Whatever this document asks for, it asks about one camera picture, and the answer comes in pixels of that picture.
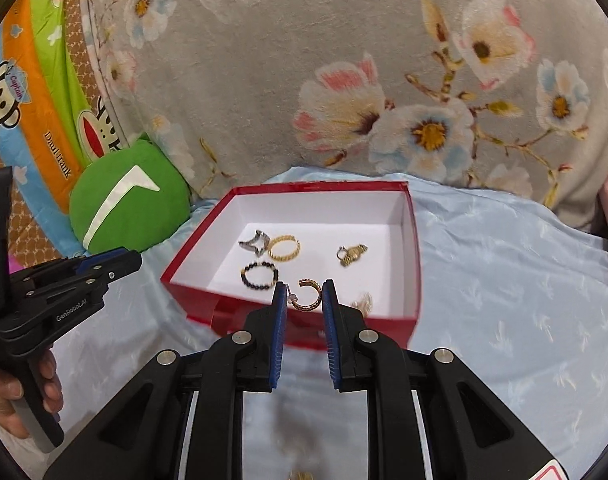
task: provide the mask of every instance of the blurred gold jewelry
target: blurred gold jewelry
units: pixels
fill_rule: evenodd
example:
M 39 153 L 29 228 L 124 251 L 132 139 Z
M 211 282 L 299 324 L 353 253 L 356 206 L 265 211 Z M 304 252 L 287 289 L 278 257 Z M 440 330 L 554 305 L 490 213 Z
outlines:
M 301 471 L 291 471 L 289 480 L 313 480 L 313 474 L 302 473 Z
M 280 256 L 279 254 L 273 254 L 274 247 L 280 242 L 295 242 L 297 244 L 297 247 L 292 253 L 285 254 L 284 256 Z M 273 238 L 273 240 L 271 240 L 267 246 L 268 256 L 270 256 L 276 262 L 289 262 L 290 260 L 297 257 L 301 248 L 302 246 L 299 243 L 299 240 L 297 240 L 293 235 L 283 235 Z
M 340 261 L 342 267 L 348 267 L 351 263 L 356 262 L 361 258 L 361 255 L 368 251 L 369 248 L 366 245 L 356 245 L 354 247 L 349 247 L 348 249 L 344 246 L 341 246 L 337 251 L 337 259 Z
M 287 283 L 286 290 L 289 292 L 289 303 L 300 312 L 310 312 L 311 310 L 315 310 L 322 303 L 322 288 L 313 280 L 299 280 L 299 286 L 312 286 L 317 291 L 317 299 L 310 305 L 300 305 L 297 302 L 297 296 L 291 293 L 289 284 Z
M 370 312 L 373 310 L 373 297 L 368 292 L 364 292 L 359 297 L 359 300 L 351 303 L 351 307 L 359 310 L 363 317 L 368 317 Z

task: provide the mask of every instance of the human hand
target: human hand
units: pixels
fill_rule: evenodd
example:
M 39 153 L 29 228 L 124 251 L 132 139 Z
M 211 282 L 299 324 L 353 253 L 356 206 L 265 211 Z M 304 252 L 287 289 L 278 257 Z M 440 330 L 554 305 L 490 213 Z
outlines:
M 59 412 L 63 405 L 62 383 L 56 374 L 57 364 L 50 350 L 47 350 L 38 364 L 44 377 L 44 409 L 49 413 Z M 28 438 L 30 434 L 24 427 L 11 400 L 21 399 L 24 395 L 20 381 L 0 369 L 0 426 L 17 438 Z

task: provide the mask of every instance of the brown fabric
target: brown fabric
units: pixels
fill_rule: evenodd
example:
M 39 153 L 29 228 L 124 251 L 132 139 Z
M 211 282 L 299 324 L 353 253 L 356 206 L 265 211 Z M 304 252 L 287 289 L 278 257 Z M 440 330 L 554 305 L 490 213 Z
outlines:
M 25 267 L 48 262 L 61 255 L 44 235 L 17 186 L 13 186 L 13 205 L 8 231 L 9 252 Z
M 95 74 L 84 41 L 79 0 L 64 0 L 64 16 L 66 22 L 66 49 L 78 75 L 79 86 L 81 86 L 89 103 L 97 103 L 100 92 L 97 88 Z

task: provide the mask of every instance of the light blue bedsheet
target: light blue bedsheet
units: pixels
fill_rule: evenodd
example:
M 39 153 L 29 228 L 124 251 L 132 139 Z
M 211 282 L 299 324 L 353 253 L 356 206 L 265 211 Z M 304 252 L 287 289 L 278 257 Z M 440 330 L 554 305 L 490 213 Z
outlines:
M 452 189 L 404 175 L 421 244 L 423 304 L 410 348 L 455 351 L 579 480 L 608 443 L 608 241 L 509 194 Z M 293 168 L 272 182 L 362 180 Z M 159 283 L 210 208 L 111 285 L 106 307 L 55 346 L 67 438 L 157 351 L 207 348 Z M 247 395 L 244 479 L 367 477 L 365 394 L 337 394 L 325 353 L 285 349 L 279 387 Z

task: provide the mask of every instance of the ring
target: ring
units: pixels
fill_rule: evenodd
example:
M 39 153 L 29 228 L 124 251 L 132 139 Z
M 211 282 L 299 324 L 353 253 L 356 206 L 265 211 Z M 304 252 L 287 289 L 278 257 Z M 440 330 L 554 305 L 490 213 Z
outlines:
M 267 267 L 273 271 L 273 281 L 270 284 L 256 285 L 255 283 L 251 283 L 248 281 L 246 273 L 254 267 L 258 266 Z M 252 264 L 248 264 L 244 267 L 244 269 L 241 270 L 240 274 L 242 276 L 242 283 L 244 283 L 244 285 L 248 288 L 253 288 L 255 290 L 268 290 L 269 288 L 273 287 L 275 283 L 277 283 L 277 281 L 279 281 L 279 270 L 277 270 L 277 267 L 275 267 L 273 264 L 268 262 L 262 262 L 261 264 L 258 262 L 253 262 Z
M 280 242 L 296 242 L 297 247 L 295 248 L 295 250 L 292 253 L 286 254 L 285 256 L 275 255 L 275 254 L 273 254 L 273 249 Z M 273 238 L 273 240 L 271 240 L 269 242 L 268 247 L 267 247 L 268 256 L 270 256 L 271 259 L 275 260 L 276 262 L 288 262 L 288 261 L 296 258 L 297 255 L 299 254 L 299 251 L 301 250 L 301 248 L 302 248 L 302 246 L 299 243 L 299 240 L 297 240 L 293 235 L 284 235 L 284 236 L 278 236 L 277 238 Z
M 289 292 L 288 300 L 292 306 L 294 306 L 300 312 L 310 312 L 315 310 L 322 303 L 322 288 L 317 282 L 313 280 L 299 280 L 299 286 L 312 286 L 317 291 L 317 299 L 310 305 L 300 305 L 297 302 L 297 296 L 291 294 L 289 284 L 286 284 L 286 290 Z
M 259 240 L 263 241 L 262 248 L 255 247 L 255 244 Z M 251 240 L 248 240 L 247 242 L 238 242 L 239 246 L 242 249 L 246 249 L 247 251 L 254 251 L 255 256 L 257 256 L 258 258 L 266 252 L 266 249 L 268 249 L 269 243 L 271 243 L 271 239 L 268 236 L 268 234 L 266 234 L 260 230 L 255 231 L 255 236 Z

